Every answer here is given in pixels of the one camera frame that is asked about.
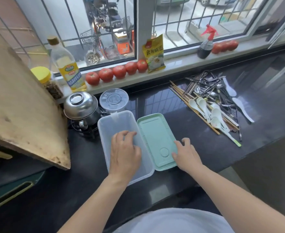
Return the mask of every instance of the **bottle label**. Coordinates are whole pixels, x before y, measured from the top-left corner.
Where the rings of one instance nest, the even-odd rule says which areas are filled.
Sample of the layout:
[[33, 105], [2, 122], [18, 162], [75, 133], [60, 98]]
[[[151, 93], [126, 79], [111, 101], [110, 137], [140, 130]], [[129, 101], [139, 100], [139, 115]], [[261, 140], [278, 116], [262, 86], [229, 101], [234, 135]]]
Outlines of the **bottle label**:
[[66, 65], [59, 69], [59, 72], [72, 90], [76, 90], [85, 85], [77, 63]]

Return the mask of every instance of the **kitchen counter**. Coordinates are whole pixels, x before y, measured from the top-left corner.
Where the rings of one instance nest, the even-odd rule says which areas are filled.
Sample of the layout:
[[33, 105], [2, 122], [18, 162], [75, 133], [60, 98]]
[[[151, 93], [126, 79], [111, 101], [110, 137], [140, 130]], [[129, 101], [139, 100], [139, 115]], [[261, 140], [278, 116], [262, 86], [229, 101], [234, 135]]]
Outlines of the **kitchen counter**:
[[[246, 111], [255, 120], [249, 124], [239, 115], [243, 138], [241, 148], [225, 135], [218, 136], [213, 132], [168, 89], [170, 79], [186, 87], [186, 81], [181, 78], [202, 69], [126, 88], [130, 97], [127, 109], [136, 119], [162, 113], [175, 138], [189, 137], [203, 164], [219, 172], [249, 153], [285, 137], [285, 46], [273, 51], [276, 52], [265, 56], [262, 55], [267, 52], [256, 53], [207, 67], [216, 75], [222, 72], [227, 76]], [[49, 168], [35, 187], [2, 206], [0, 232], [56, 232], [108, 175], [100, 139], [89, 141], [69, 130], [68, 140], [71, 170]], [[151, 177], [126, 188], [106, 229], [195, 184], [178, 167], [155, 171]]]

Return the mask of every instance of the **yellow bottle cap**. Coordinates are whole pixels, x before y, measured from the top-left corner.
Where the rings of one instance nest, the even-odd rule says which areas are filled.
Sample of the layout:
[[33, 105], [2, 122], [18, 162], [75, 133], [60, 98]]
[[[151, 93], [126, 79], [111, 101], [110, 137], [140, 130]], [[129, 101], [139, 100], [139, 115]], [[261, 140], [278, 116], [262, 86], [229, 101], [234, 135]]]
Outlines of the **yellow bottle cap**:
[[42, 84], [46, 83], [51, 78], [51, 71], [46, 67], [34, 67], [31, 71]]

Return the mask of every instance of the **stove burner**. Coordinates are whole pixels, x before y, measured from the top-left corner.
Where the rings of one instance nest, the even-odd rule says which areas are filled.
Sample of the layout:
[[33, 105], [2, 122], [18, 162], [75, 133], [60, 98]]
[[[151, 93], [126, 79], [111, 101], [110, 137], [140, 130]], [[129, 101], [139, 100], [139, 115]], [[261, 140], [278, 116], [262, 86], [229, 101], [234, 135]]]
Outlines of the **stove burner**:
[[[105, 117], [105, 116], [109, 115], [109, 113], [106, 110], [104, 110], [102, 108], [100, 108], [100, 110], [101, 110], [101, 117]], [[70, 120], [68, 128], [69, 129], [70, 128], [75, 129], [77, 132], [79, 132], [81, 134], [81, 136], [83, 136], [89, 140], [95, 140], [97, 137], [99, 137], [99, 131], [98, 131], [97, 123], [95, 123], [91, 126], [89, 125], [87, 127], [87, 129], [81, 129], [79, 126], [79, 123], [77, 121]]]

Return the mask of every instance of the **wooden cutting board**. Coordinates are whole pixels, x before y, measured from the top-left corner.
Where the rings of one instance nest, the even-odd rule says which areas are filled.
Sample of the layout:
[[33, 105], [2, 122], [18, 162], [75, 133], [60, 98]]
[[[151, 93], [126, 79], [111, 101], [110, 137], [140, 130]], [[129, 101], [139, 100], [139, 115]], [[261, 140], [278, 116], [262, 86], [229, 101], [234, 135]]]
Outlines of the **wooden cutting board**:
[[0, 145], [70, 169], [62, 110], [1, 35]]

